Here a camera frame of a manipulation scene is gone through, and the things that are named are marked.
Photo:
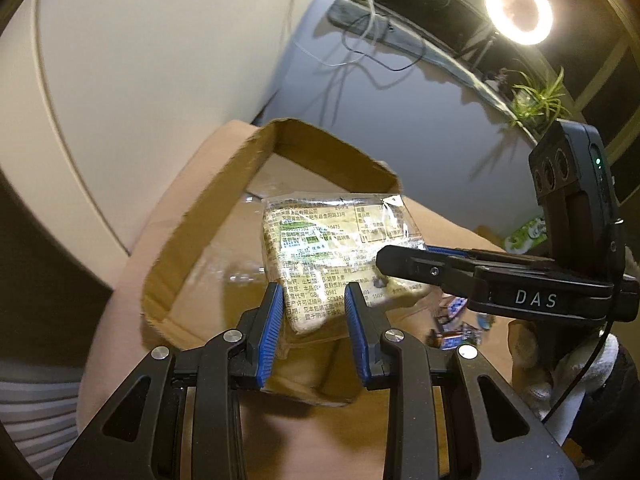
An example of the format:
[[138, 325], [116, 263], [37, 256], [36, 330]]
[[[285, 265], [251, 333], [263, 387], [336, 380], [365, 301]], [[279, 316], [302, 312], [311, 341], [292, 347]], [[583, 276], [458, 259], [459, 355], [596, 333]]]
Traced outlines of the white gloved right hand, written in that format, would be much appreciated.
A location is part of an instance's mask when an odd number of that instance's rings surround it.
[[566, 441], [582, 401], [605, 385], [620, 351], [616, 336], [608, 334], [592, 364], [587, 361], [599, 336], [592, 336], [556, 364], [542, 359], [542, 337], [533, 324], [515, 320], [508, 325], [512, 356], [511, 384], [515, 392], [542, 421], [555, 441]]

